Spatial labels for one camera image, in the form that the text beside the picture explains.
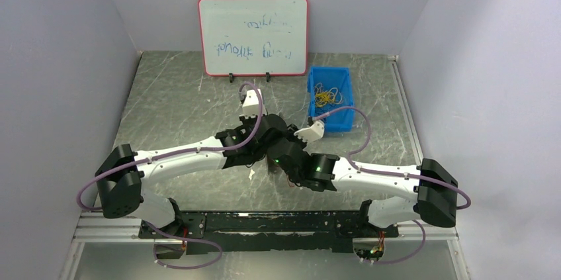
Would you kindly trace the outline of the dark grey cable spool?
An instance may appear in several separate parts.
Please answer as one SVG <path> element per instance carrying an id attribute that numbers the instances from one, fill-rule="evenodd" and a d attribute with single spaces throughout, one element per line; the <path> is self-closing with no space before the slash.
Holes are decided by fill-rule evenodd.
<path id="1" fill-rule="evenodd" d="M 282 175 L 284 173 L 284 171 L 279 166 L 279 164 L 273 159 L 267 158 L 266 165 L 267 165 L 267 173 L 269 175 Z"/>

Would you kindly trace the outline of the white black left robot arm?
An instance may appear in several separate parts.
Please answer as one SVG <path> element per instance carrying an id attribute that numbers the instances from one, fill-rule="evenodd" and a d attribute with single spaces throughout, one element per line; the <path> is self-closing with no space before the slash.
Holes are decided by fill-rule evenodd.
<path id="1" fill-rule="evenodd" d="M 95 174 L 103 216 L 134 216 L 167 233 L 176 232 L 188 225 L 187 218 L 174 199 L 154 193 L 156 183 L 198 171 L 252 165 L 275 142 L 297 131 L 274 114 L 240 121 L 236 128 L 184 146 L 152 151 L 134 151 L 129 144 L 115 147 Z"/>

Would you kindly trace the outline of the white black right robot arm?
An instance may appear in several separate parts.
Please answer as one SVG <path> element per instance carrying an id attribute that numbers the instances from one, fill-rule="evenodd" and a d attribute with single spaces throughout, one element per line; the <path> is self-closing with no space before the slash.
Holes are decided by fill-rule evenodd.
<path id="1" fill-rule="evenodd" d="M 387 194 L 388 199 L 366 202 L 367 222 L 375 227 L 417 219 L 441 228 L 456 224 L 458 182 L 435 160 L 409 166 L 351 163 L 332 154 L 309 154 L 285 138 L 268 148 L 267 156 L 290 182 L 312 191 Z"/>

